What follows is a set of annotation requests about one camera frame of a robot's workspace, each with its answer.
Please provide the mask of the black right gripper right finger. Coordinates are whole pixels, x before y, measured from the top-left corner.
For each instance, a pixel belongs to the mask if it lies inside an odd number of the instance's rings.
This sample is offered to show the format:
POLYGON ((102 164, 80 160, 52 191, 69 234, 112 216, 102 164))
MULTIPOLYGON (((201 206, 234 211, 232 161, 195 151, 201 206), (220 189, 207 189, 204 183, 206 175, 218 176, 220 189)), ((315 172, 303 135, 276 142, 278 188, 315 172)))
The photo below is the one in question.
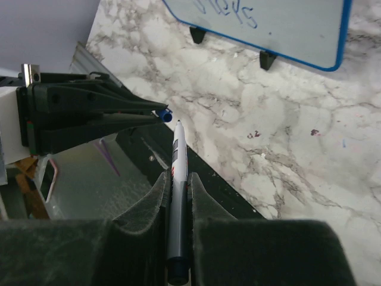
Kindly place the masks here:
POLYGON ((237 219, 189 177, 193 285, 355 285, 342 244, 318 220, 237 219))

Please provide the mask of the blue marker cap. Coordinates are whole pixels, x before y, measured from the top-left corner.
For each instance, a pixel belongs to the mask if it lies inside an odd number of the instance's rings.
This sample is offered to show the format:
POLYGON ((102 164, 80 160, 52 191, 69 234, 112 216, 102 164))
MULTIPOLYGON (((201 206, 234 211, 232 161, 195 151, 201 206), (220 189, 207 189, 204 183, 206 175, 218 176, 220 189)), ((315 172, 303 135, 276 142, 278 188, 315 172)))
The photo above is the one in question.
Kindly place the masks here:
POLYGON ((171 122, 173 118, 172 111, 168 108, 163 110, 154 110, 152 113, 160 118, 164 123, 171 122))

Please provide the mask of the white whiteboard marker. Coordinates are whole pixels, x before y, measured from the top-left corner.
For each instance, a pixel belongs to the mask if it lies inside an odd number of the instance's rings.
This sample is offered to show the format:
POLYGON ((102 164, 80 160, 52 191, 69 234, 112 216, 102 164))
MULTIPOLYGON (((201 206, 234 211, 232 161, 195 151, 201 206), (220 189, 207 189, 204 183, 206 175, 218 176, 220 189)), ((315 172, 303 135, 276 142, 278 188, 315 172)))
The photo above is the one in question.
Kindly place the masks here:
POLYGON ((171 178, 167 236, 167 281, 170 285, 185 285, 189 281, 188 155, 185 130, 180 120, 177 121, 174 129, 171 178))

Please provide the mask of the blue framed small whiteboard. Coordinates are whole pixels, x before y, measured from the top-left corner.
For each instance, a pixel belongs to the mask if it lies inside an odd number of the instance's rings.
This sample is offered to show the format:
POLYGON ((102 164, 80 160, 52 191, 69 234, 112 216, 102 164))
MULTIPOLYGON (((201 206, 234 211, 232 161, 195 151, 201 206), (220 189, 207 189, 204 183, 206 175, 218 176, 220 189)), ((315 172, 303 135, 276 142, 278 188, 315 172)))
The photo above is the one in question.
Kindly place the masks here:
POLYGON ((351 1, 164 1, 176 20, 326 72, 339 68, 351 1))

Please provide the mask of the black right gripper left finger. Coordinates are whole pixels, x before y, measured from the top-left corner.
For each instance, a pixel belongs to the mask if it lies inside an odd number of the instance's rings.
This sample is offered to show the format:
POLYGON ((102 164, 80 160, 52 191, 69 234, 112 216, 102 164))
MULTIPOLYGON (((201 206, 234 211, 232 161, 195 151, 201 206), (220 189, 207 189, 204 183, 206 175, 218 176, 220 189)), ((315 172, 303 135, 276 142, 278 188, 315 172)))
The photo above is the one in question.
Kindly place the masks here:
POLYGON ((167 175, 113 220, 1 223, 2 285, 164 285, 167 175))

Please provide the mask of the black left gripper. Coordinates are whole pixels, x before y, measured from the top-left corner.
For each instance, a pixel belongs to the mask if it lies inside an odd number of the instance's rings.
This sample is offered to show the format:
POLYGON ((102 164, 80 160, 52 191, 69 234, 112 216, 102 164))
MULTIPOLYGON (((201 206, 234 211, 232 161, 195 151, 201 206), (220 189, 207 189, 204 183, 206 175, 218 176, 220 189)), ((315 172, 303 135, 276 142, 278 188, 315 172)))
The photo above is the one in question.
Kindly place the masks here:
POLYGON ((155 125, 157 117, 153 114, 127 113, 165 110, 168 107, 106 82, 33 83, 29 87, 17 88, 16 96, 21 144, 30 155, 56 154, 112 133, 155 125), (42 129, 38 133, 36 111, 46 114, 108 114, 81 125, 42 129))

